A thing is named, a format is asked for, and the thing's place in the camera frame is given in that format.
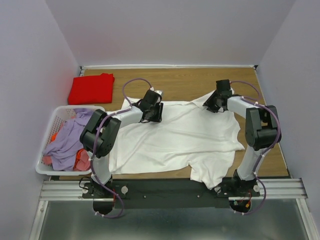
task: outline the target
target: purple clothing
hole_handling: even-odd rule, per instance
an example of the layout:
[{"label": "purple clothing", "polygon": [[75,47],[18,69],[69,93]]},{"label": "purple clothing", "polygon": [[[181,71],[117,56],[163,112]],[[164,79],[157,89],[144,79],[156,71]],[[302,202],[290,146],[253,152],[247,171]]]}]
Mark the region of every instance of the purple clothing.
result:
[{"label": "purple clothing", "polygon": [[79,138],[93,111],[87,108],[76,108],[74,111],[76,117],[64,122],[55,140],[43,151],[44,156],[51,156],[52,167],[56,171],[73,171],[76,154],[84,148]]}]

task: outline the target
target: pink cloth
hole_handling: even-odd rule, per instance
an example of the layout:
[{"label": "pink cloth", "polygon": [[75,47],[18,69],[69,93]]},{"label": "pink cloth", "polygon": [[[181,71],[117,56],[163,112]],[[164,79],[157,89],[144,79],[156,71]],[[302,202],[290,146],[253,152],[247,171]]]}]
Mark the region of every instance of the pink cloth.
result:
[{"label": "pink cloth", "polygon": [[45,164],[45,165],[51,165],[52,164],[52,159],[50,156],[44,156],[42,158],[42,162]]},{"label": "pink cloth", "polygon": [[75,166],[73,168],[74,171],[87,171],[90,169],[90,161],[89,161],[89,155],[87,151],[79,150],[76,154],[77,160],[75,162]]}]

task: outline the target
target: white wall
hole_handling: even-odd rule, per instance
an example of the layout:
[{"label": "white wall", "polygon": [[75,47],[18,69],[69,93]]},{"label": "white wall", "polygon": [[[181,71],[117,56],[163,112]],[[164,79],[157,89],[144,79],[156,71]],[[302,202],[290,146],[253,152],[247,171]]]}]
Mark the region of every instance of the white wall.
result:
[{"label": "white wall", "polygon": [[80,65],[258,64],[295,0],[46,0]]},{"label": "white wall", "polygon": [[258,76],[268,104],[277,106],[282,150],[302,178],[320,230],[320,1],[297,0],[266,51]]},{"label": "white wall", "polygon": [[36,156],[78,64],[44,0],[0,3],[0,238],[28,239],[42,177]]}]

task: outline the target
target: metal frame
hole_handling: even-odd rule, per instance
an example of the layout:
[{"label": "metal frame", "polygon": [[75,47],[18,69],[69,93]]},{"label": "metal frame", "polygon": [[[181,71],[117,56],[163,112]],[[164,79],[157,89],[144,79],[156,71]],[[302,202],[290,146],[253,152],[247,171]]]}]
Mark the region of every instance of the metal frame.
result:
[{"label": "metal frame", "polygon": [[[262,179],[267,191],[267,199],[296,199],[301,217],[310,240],[320,240],[316,226],[313,222],[306,203],[306,190],[301,179],[280,178]],[[259,184],[260,194],[264,191]],[[113,198],[85,199],[82,198],[82,189],[78,181],[44,181],[39,197],[39,205],[32,226],[30,240],[40,237],[49,201],[113,201]],[[229,200],[243,199],[242,197],[230,197]]]},{"label": "metal frame", "polygon": [[305,199],[297,199],[296,203],[298,205],[301,218],[305,227],[305,231],[310,240],[320,240],[319,233],[317,231],[317,227],[315,225],[314,219],[309,212],[309,208],[307,206],[307,202]]}]

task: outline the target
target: screw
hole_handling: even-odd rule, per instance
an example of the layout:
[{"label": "screw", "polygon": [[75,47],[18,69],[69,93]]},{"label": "screw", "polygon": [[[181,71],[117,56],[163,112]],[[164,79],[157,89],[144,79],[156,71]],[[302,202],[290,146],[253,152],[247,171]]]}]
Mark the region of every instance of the screw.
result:
[{"label": "screw", "polygon": [[258,185],[254,185],[254,186],[253,186],[253,190],[254,190],[256,193],[258,193],[258,192],[260,192],[260,187],[259,187]]}]

